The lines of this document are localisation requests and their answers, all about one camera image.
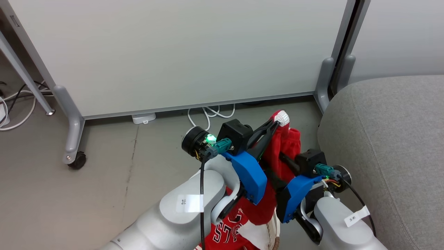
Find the cable connector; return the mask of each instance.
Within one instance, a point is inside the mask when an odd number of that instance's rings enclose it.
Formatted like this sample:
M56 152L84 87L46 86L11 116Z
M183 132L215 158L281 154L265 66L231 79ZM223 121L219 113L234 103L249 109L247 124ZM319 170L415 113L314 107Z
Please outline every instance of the cable connector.
M317 174L328 176L334 179L335 181L339 181L339 178L337 176L341 175L341 172L339 170L336 170L333 167L321 163L316 164L315 170Z
M225 153L230 150L231 140L228 138L223 138L222 140L216 142L212 147L206 149L205 154L209 153L209 159L216 157L218 154Z

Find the green led light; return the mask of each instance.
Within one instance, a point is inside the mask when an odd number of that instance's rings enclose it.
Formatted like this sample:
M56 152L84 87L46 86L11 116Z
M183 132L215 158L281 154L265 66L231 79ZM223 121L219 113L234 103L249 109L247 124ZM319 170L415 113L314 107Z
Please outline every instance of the green led light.
M205 138L205 141L206 141L208 144L210 144L211 146L213 146L213 145L216 143L217 138L216 138L214 135L212 135L212 134L208 134L208 135L206 136L206 138Z

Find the caster wheel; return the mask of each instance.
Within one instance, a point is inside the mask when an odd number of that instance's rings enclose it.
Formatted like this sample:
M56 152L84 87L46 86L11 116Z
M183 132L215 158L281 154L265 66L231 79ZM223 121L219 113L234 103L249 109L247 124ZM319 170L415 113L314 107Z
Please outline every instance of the caster wheel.
M72 169L79 170L83 167L83 165L85 165L85 162L86 162L85 153L82 151L79 151L79 152L77 152L77 155L75 156L75 160L72 163L68 164L68 166Z

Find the white wall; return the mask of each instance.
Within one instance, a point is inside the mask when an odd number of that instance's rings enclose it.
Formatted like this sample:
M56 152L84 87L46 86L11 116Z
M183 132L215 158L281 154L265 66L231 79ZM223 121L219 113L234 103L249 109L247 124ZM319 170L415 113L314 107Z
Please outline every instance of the white wall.
M349 83L444 74L444 1L372 0L352 54Z
M346 0L9 0L83 116L315 90Z

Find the wire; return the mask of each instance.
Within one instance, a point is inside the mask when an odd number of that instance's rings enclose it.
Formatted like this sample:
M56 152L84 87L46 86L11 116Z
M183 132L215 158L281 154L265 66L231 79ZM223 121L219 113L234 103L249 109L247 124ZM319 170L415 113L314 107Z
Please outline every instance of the wire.
M16 103L17 98L20 95L20 92L23 90L23 88L26 86L26 84L23 84L23 86L19 89L19 91L16 94L16 97L14 98L14 101L12 101L11 106L9 106L9 110L7 111L6 115L3 117L3 119L0 121L2 123L4 120L6 120L6 117L8 117L8 113L11 112L11 109L14 107L14 104Z
M20 126L20 125L22 125L30 116L31 116L31 114L32 114L32 112L34 111L34 108L36 107L36 98L34 98L34 102L33 102L33 104L32 104L32 108L31 108L31 110L29 111L29 113L28 113L28 115L21 121L21 122L19 122L19 123L17 123L17 124L15 124L14 126L11 126L11 127L7 127L7 128L5 128L5 129L2 129L2 128L0 128L0 131L6 131L6 130L11 130L11 129L15 129L16 127L18 127L18 126Z
M0 100L3 102L4 105L4 118L0 122L0 128L6 123L6 119L8 118L8 105L6 105L6 102L3 100L3 98L0 97Z
M328 188L329 186L327 185L327 183L324 180L321 180L322 184L324 184L325 188Z
M200 165L200 194L203 195L203 173L205 172L205 163L208 160L210 153L206 154ZM205 224L204 224L204 212L200 213L200 241L202 243L202 250L205 250Z
M196 153L196 159L197 159L198 161L200 161L199 153L197 153L197 150L194 150L194 152Z
M326 182L333 182L333 183L336 183L336 184L339 184L337 181L335 181L335 180L333 180L333 179L328 179L328 180L325 180Z
M34 81L34 82L44 87L44 89L39 89L41 92L51 92L51 90L49 90L48 87L45 86L45 85L43 84L45 81L42 81L42 83L39 83L39 82L37 82L37 81ZM18 91L17 93L15 93L15 94L13 94L13 95L11 95L11 96L5 98L5 99L3 99L3 98L1 99L2 102L3 102L4 105L5 105L5 112L6 112L6 114L5 114L5 116L3 117L3 119L0 121L0 124L1 124L1 125L0 125L0 131L7 131L7 130L15 129L16 127L22 125L22 124L23 124L23 123L24 123L24 122L25 122L25 121L31 116L32 112L34 111L34 109L35 109L35 107L36 107L36 97L35 97L34 95L24 95L24 96L20 96L20 93L22 93L22 92L32 93L32 92L29 91L29 90L23 90L23 88L24 88L25 86L26 86L26 85L23 85L23 86L19 89L19 91ZM43 93L43 95L44 95L44 96L49 96L49 97L53 97L53 96L54 96L54 95L52 95L51 93L48 93L48 94L44 94L44 93ZM27 115L27 116L26 116L21 122L17 123L16 125L2 129L1 127L4 125L4 123L5 123L4 121L7 119L8 114L11 112L11 110L12 110L12 108L14 107L14 104L16 103L17 99L19 99L19 98L23 98L23 97L30 97L30 96L34 96L34 101L33 101L33 104L32 104L32 107L31 107L31 110L29 111L28 115ZM11 104L11 106L9 107L9 109L7 108L6 101L12 101L12 104Z
M45 87L45 88L49 89L49 87L48 87L48 86L46 86L46 85L44 85L44 84L43 84L43 83L45 83L45 80L43 80L42 82L37 82L37 81L34 81L34 83L36 83L36 84L38 84L38 85L40 85L40 86L43 86L43 87Z
M348 182L348 181L346 181L341 175L337 175L337 177L339 178L339 179L341 179L347 186L349 186L349 188L351 189L351 191L356 195L356 197L358 198L358 200L361 202L361 204L363 205L363 206L365 206L365 203L364 203L364 201L361 199L361 197L358 195L358 192L356 192L356 190L352 187L352 185ZM370 224L372 224L372 231L373 231L373 235L375 236L375 238L376 238L376 228L375 228L375 224L373 223L373 219L372 219L372 216L369 214L369 219L370 219Z
M209 115L209 114L207 113L206 109L209 109L211 112L213 112L213 114L212 114L212 115ZM190 116L190 110L191 110L191 109L188 109L188 119L190 120L190 122L191 122L191 124L192 124L193 126L197 126L197 125L194 123L193 119L191 119L191 116ZM234 115L234 112L236 111L236 104L233 104L233 111L231 112L231 115L229 115L229 116L224 116L224 115L222 115L222 114L220 113L220 106L218 106L218 110L217 110L217 111L214 111L214 110L213 110L212 108L210 108L210 107L202 107L202 110L203 110L203 112L204 112L204 114L205 114L206 122L208 123L208 127L206 128L205 131L208 131L208 130L210 129L210 126L211 126L211 123L210 123L210 117L213 118L213 117L216 117L216 116L220 116L220 117L222 117L222 118L231 118L231 117Z
M54 97L54 95L52 94L52 93L42 93L42 95L44 96L44 97ZM23 95L23 96L19 96L17 99L20 99L20 98L25 98L25 97L33 97L34 95Z

